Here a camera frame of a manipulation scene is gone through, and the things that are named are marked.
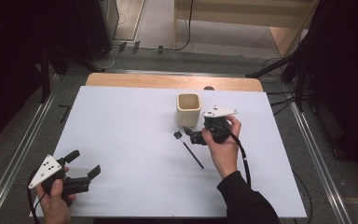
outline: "black cloth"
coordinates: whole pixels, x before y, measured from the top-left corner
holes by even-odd
[[[271,204],[253,191],[236,171],[226,176],[217,186],[227,205],[227,223],[273,224],[281,223]]]

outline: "white board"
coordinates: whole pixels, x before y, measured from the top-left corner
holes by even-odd
[[[272,204],[279,217],[305,217],[267,95],[247,91],[198,91],[82,87],[66,122],[54,158],[75,149],[71,177],[85,176],[96,165],[101,174],[89,192],[77,195],[74,217],[225,217],[221,181],[209,149],[191,145],[175,124],[176,95],[196,92],[201,114],[214,105],[238,110],[240,140],[246,151],[252,187]],[[202,128],[203,118],[193,131]],[[173,133],[200,160],[201,169]],[[239,154],[239,169],[245,172]]]

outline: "white floor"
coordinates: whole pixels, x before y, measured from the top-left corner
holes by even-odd
[[[145,1],[134,39],[141,41],[141,48],[174,48],[173,3],[173,0]],[[187,28],[188,21],[178,21],[177,48],[185,45]],[[190,42],[182,51],[261,59],[281,57],[268,27],[206,21],[191,22]]]

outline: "black sleeve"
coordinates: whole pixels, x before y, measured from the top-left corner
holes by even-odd
[[[281,223],[269,202],[246,184],[239,171],[217,186],[227,205],[227,223]]]

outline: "beige cup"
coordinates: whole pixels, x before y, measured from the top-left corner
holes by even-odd
[[[200,97],[196,93],[178,94],[176,100],[176,124],[183,128],[194,128],[199,122]]]

